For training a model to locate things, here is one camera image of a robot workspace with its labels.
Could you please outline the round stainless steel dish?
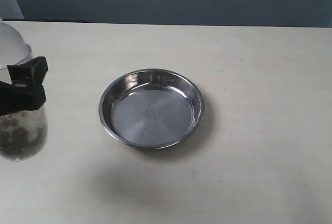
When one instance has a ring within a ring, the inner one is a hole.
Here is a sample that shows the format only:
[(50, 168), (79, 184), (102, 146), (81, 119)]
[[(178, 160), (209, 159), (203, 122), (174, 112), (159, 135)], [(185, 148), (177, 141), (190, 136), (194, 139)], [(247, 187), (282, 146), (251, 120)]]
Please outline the round stainless steel dish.
[(99, 118), (117, 141), (140, 149), (163, 149), (187, 139), (200, 125), (205, 104), (185, 76), (146, 68), (114, 80), (99, 101)]

